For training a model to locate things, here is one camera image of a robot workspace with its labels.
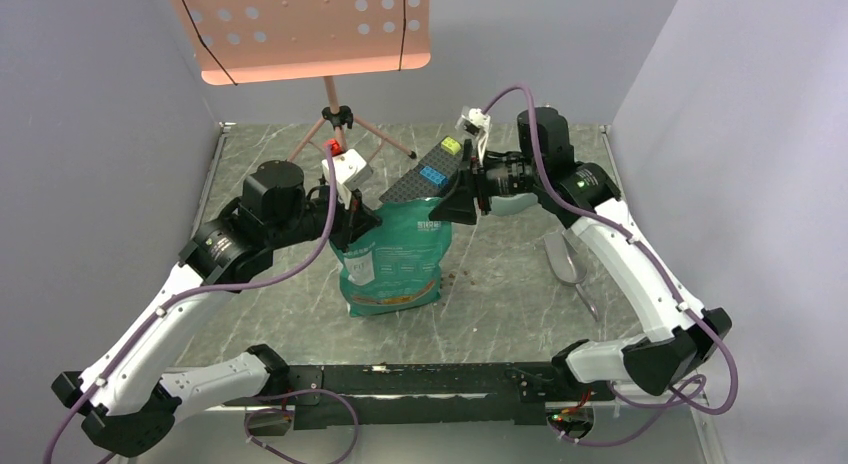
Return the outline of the green pet food bag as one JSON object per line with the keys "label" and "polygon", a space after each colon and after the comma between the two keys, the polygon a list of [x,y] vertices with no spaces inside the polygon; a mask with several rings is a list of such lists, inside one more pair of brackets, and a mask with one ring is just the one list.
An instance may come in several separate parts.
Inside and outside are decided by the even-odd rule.
{"label": "green pet food bag", "polygon": [[339,290],[351,317],[403,311],[440,298],[441,261],[452,243],[452,224],[433,221],[438,198],[390,202],[375,211],[382,223],[343,251]]}

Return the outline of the metal food scoop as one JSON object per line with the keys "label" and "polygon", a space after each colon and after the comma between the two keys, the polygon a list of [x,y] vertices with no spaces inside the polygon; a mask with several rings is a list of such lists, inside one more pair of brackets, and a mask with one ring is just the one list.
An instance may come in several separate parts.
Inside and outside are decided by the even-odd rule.
{"label": "metal food scoop", "polygon": [[578,257],[575,247],[562,232],[545,235],[543,243],[550,268],[555,277],[561,283],[574,289],[592,318],[598,321],[598,309],[583,287],[588,273],[587,266]]}

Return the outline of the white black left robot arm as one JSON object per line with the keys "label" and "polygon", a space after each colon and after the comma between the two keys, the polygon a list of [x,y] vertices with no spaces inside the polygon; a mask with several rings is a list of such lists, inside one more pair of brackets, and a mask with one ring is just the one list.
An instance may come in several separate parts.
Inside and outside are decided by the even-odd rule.
{"label": "white black left robot arm", "polygon": [[264,162],[241,194],[202,224],[145,311],[118,342],[83,371],[52,383],[57,398],[82,419],[97,447],[139,456],[186,418],[242,398],[279,401],[291,388],[290,368],[267,345],[188,372],[171,366],[204,323],[238,293],[264,286],[261,274],[277,250],[304,242],[346,248],[380,219],[363,203],[371,166],[355,151],[324,159],[318,186],[283,160]]}

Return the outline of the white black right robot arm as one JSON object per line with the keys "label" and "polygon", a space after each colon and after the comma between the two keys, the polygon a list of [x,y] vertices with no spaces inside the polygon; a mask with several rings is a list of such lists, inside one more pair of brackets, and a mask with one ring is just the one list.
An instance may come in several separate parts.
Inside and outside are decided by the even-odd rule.
{"label": "white black right robot arm", "polygon": [[566,118],[551,107],[517,117],[519,148],[487,148],[491,119],[466,108],[458,120],[468,134],[458,170],[429,216],[474,225],[496,198],[533,194],[543,209],[600,260],[633,308],[641,333],[617,341],[572,344],[558,355],[554,391],[576,399],[596,381],[631,382],[661,395],[706,362],[732,326],[721,308],[707,309],[653,252],[619,188],[599,165],[576,159]]}

